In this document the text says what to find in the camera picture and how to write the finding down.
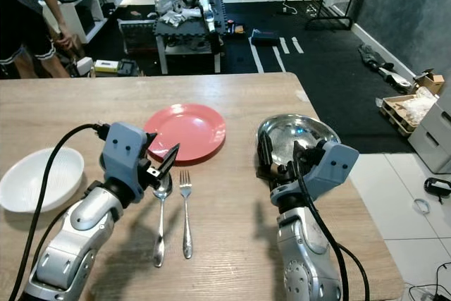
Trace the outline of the white drawer cabinet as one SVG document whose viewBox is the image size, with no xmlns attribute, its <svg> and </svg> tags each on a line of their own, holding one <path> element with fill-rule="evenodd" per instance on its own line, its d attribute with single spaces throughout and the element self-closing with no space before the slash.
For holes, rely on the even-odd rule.
<svg viewBox="0 0 451 301">
<path fill-rule="evenodd" d="M 442 90 L 408 140 L 431 172 L 451 174 L 451 88 Z"/>
</svg>

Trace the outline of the small black gadget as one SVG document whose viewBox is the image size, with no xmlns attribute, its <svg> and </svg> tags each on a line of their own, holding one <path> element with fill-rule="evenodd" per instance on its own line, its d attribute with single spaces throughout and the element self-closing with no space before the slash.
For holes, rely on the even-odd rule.
<svg viewBox="0 0 451 301">
<path fill-rule="evenodd" d="M 431 176 L 424 181 L 424 191 L 437 197 L 442 204 L 443 199 L 451 199 L 451 181 Z"/>
</svg>

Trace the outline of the person in black shorts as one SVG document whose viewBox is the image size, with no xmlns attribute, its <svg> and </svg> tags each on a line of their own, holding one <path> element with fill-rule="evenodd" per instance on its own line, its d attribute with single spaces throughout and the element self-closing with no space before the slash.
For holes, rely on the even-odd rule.
<svg viewBox="0 0 451 301">
<path fill-rule="evenodd" d="M 57 43 L 72 49 L 74 35 L 68 29 L 57 0 L 43 0 L 58 23 Z M 16 67 L 20 78 L 36 78 L 32 59 L 42 63 L 53 78 L 68 78 L 70 72 L 56 56 L 54 41 L 49 36 L 42 5 L 38 0 L 0 0 L 0 62 Z"/>
</svg>

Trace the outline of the flat cardboard tray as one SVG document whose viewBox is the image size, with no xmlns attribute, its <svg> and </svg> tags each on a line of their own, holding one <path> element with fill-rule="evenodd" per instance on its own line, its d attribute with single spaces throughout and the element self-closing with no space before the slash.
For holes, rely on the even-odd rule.
<svg viewBox="0 0 451 301">
<path fill-rule="evenodd" d="M 437 102 L 437 96 L 408 94 L 376 100 L 381 115 L 403 137 L 409 137 Z"/>
</svg>

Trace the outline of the pink round plate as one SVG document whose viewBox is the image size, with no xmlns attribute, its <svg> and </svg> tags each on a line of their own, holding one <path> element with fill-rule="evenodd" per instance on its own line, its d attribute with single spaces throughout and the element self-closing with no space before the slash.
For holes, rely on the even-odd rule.
<svg viewBox="0 0 451 301">
<path fill-rule="evenodd" d="M 144 123 L 146 133 L 156 133 L 149 156 L 161 161 L 180 144 L 177 165 L 203 162 L 216 155 L 226 139 L 226 122 L 213 108 L 202 104 L 172 104 L 154 112 Z"/>
</svg>

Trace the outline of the low white-legged bench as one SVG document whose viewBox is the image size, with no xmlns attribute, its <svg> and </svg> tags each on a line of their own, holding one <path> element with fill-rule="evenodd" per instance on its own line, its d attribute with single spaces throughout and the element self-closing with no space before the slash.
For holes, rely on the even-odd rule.
<svg viewBox="0 0 451 301">
<path fill-rule="evenodd" d="M 221 73 L 223 38 L 228 33 L 223 0 L 205 0 L 209 5 L 201 10 L 201 18 L 190 18 L 173 27 L 158 20 L 154 37 L 161 72 L 170 73 L 168 56 L 212 55 L 214 72 Z"/>
</svg>

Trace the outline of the yellow and white box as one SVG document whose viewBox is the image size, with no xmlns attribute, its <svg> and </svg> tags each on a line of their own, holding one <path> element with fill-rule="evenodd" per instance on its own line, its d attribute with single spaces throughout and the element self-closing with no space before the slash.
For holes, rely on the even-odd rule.
<svg viewBox="0 0 451 301">
<path fill-rule="evenodd" d="M 96 60 L 93 65 L 93 71 L 97 76 L 115 76 L 119 68 L 119 61 Z"/>
</svg>

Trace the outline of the black and white floor tool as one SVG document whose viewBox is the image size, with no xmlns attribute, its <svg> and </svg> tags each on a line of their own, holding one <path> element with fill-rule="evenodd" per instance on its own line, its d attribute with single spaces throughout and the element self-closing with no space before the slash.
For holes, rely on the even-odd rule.
<svg viewBox="0 0 451 301">
<path fill-rule="evenodd" d="M 395 72 L 393 63 L 385 61 L 370 44 L 360 44 L 357 49 L 364 65 L 377 72 L 387 84 L 392 85 L 400 94 L 415 94 L 416 85 Z"/>
</svg>

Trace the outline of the white bowl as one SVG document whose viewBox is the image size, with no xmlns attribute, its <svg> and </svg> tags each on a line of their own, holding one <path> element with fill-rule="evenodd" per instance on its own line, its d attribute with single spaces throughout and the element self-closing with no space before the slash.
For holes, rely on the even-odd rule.
<svg viewBox="0 0 451 301">
<path fill-rule="evenodd" d="M 51 147 L 23 157 L 10 168 L 0 182 L 0 207 L 11 213 L 33 213 L 41 192 L 43 174 Z M 71 147 L 62 147 L 49 172 L 42 211 L 61 207 L 81 186 L 85 160 Z"/>
</svg>

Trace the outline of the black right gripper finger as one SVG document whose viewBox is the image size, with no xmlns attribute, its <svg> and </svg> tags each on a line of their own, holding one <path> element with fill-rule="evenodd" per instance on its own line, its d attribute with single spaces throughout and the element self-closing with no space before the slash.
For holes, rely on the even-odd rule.
<svg viewBox="0 0 451 301">
<path fill-rule="evenodd" d="M 279 166 L 273 162 L 273 143 L 267 133 L 259 133 L 259 176 L 276 176 Z"/>
<path fill-rule="evenodd" d="M 293 142 L 293 171 L 296 178 L 303 178 L 313 166 L 318 165 L 318 147 Z"/>
</svg>

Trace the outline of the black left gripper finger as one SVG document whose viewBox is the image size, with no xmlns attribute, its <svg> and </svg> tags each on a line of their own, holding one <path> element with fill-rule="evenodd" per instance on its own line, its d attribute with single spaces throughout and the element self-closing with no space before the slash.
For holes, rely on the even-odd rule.
<svg viewBox="0 0 451 301">
<path fill-rule="evenodd" d="M 155 156 L 157 156 L 160 160 L 160 165 L 158 165 L 155 170 L 156 176 L 166 176 L 168 172 L 171 171 L 172 166 L 176 162 L 179 149 L 180 144 L 176 144 L 171 147 L 165 154 L 155 153 Z"/>
</svg>

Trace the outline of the steel spoon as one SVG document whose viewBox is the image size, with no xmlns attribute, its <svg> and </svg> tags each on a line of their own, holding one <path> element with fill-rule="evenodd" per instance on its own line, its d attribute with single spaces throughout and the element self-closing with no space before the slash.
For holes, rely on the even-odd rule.
<svg viewBox="0 0 451 301">
<path fill-rule="evenodd" d="M 163 265 L 165 252 L 166 252 L 166 242 L 165 242 L 165 202 L 167 197 L 172 192 L 172 179 L 171 175 L 167 174 L 161 179 L 161 185 L 155 189 L 154 196 L 160 201 L 160 221 L 158 224 L 158 236 L 154 249 L 154 266 L 156 268 L 161 268 Z"/>
</svg>

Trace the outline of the shiny steel bowl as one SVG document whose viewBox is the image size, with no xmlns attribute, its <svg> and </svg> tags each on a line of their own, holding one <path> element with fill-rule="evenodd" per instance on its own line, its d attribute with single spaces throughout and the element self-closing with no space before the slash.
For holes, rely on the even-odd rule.
<svg viewBox="0 0 451 301">
<path fill-rule="evenodd" d="M 275 166 L 292 159 L 293 141 L 303 147 L 315 147 L 320 140 L 341 142 L 338 134 L 322 121 L 299 113 L 283 113 L 268 118 L 257 129 L 257 144 L 266 135 L 271 141 L 270 160 Z"/>
</svg>

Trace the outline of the steel fork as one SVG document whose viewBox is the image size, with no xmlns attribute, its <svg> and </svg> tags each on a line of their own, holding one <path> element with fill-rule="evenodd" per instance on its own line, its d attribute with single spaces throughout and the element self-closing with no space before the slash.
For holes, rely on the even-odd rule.
<svg viewBox="0 0 451 301">
<path fill-rule="evenodd" d="M 193 240 L 190 228 L 190 212 L 189 212 L 189 197 L 192 192 L 192 183 L 190 181 L 190 172 L 183 170 L 180 172 L 180 194 L 183 196 L 183 255 L 185 259 L 191 259 L 193 256 Z"/>
</svg>

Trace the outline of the flat black box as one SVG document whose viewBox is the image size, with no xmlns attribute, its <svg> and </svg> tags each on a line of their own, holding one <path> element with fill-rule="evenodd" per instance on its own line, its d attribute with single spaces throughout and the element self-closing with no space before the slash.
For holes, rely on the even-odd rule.
<svg viewBox="0 0 451 301">
<path fill-rule="evenodd" d="M 275 46 L 275 44 L 280 43 L 280 37 L 277 32 L 255 28 L 252 31 L 250 41 L 255 46 Z"/>
</svg>

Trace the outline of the small cardboard box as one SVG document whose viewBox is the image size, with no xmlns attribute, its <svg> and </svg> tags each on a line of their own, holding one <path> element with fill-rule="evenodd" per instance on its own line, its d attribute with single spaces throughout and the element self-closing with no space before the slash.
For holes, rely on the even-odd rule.
<svg viewBox="0 0 451 301">
<path fill-rule="evenodd" d="M 418 75 L 415 75 L 414 81 L 419 87 L 425 87 L 429 92 L 436 95 L 440 94 L 445 84 L 444 76 L 440 73 L 436 73 L 432 68 L 426 69 Z"/>
</svg>

